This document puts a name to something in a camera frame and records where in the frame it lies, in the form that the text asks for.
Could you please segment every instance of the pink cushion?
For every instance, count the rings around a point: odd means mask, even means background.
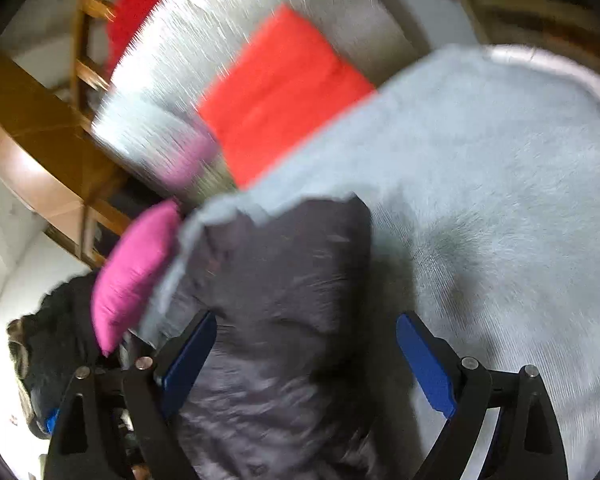
[[[173,200],[149,208],[128,227],[100,271],[91,295],[91,321],[104,355],[113,352],[123,333],[140,321],[179,225]]]

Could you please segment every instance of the light blue fabric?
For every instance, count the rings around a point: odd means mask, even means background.
[[[536,364],[570,479],[592,479],[600,469],[600,103],[577,83],[478,50],[440,51],[403,71],[252,189],[188,219],[141,335],[177,331],[161,320],[205,223],[352,193],[374,222],[369,383],[403,477],[445,420],[395,343],[398,314],[413,309],[461,356],[513,372]],[[488,415],[463,478],[477,477],[495,419]]]

